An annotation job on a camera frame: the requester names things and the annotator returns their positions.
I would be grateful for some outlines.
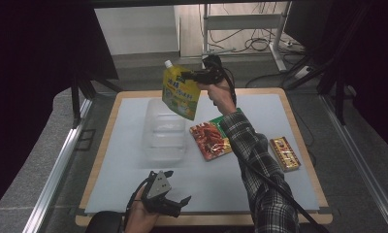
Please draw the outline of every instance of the red food box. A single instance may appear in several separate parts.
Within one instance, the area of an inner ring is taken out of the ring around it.
[[[210,161],[232,151],[227,136],[219,126],[223,116],[190,127],[201,154]]]

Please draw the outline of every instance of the clear plastic container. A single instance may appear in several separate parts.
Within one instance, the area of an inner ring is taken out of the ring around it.
[[[143,149],[151,161],[178,161],[185,155],[185,119],[172,112],[160,98],[148,102]]]

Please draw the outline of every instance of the pouch drink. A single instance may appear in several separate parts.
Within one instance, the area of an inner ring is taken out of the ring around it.
[[[194,81],[181,77],[181,72],[190,70],[173,65],[170,60],[165,65],[167,69],[163,78],[163,102],[176,114],[193,120],[201,90]]]

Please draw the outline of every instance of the hand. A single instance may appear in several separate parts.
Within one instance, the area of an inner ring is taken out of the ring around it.
[[[158,213],[150,213],[141,202],[143,190],[144,187],[137,192],[124,233],[148,233],[160,216]]]
[[[223,115],[229,115],[237,110],[231,97],[230,86],[227,81],[223,80],[218,84],[197,83],[197,86],[208,92],[210,100],[214,102],[218,111]]]

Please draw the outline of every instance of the gray floor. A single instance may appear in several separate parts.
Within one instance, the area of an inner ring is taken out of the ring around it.
[[[199,60],[179,58],[177,54],[151,54],[115,57],[119,81],[113,83],[126,90],[160,89],[163,62],[171,59],[190,69],[199,69]],[[268,87],[282,83],[269,55],[223,57],[237,87]],[[248,83],[256,77],[260,79]],[[333,212],[334,220],[326,227],[331,232],[388,232],[388,224],[364,177],[353,162],[336,127],[332,124],[324,103],[315,92],[318,79],[311,80],[288,91],[294,115],[312,155],[314,168]],[[96,155],[113,105],[115,93],[94,83],[98,94],[86,119],[84,130],[95,132],[94,141],[87,150],[87,142],[78,143],[51,200],[40,232],[83,232],[74,222],[86,180]],[[373,175],[388,196],[388,146],[362,119],[352,106],[344,101],[346,128],[349,129]],[[21,232],[31,215],[48,178],[56,157],[64,145],[73,120],[71,91],[66,90],[54,99],[54,110],[37,145],[31,152],[0,203],[0,232]],[[314,232],[304,225],[305,232]],[[249,232],[249,227],[155,228],[153,232]]]

